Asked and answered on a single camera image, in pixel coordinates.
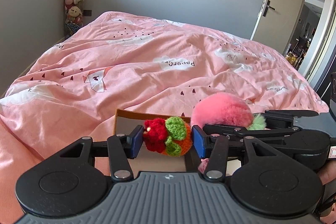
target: silver screw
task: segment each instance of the silver screw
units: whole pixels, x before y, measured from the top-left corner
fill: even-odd
[[[127,170],[118,170],[116,172],[114,172],[114,176],[117,179],[126,179],[131,175],[131,172],[127,171]]]
[[[223,173],[218,170],[211,170],[207,172],[207,177],[210,179],[219,179],[223,176]]]

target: bedding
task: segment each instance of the bedding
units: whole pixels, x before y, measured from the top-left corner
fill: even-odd
[[[190,116],[225,91],[253,112],[328,106],[275,50],[169,20],[107,12],[47,50],[0,100],[0,222],[22,211],[14,189],[27,169],[82,136],[106,140],[116,108]],[[108,174],[106,161],[96,167]]]

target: crocheted toy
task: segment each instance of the crocheted toy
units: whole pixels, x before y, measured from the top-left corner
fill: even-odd
[[[263,130],[266,127],[262,115],[253,115],[244,100],[225,92],[213,94],[195,106],[191,126],[203,128],[205,124],[240,126],[247,130]],[[208,161],[209,159],[204,159],[199,165],[201,173],[204,173]]]
[[[193,142],[190,126],[180,117],[145,121],[143,140],[149,151],[179,157],[186,154]]]

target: door handle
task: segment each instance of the door handle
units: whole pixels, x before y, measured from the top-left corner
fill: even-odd
[[[267,11],[268,11],[268,9],[272,9],[273,11],[275,11],[275,8],[273,8],[273,7],[271,7],[270,6],[270,3],[271,3],[271,1],[270,0],[267,0],[266,1],[266,5],[265,5],[265,8],[264,8],[264,11],[263,11],[263,17],[265,17],[266,15],[267,15]]]

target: pink plush toy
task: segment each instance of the pink plush toy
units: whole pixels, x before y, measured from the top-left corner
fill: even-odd
[[[200,101],[191,115],[191,126],[203,128],[205,124],[225,124],[245,127],[248,130],[265,129],[265,119],[254,116],[244,100],[230,93],[220,92]],[[198,169],[204,173],[209,159],[202,160]]]

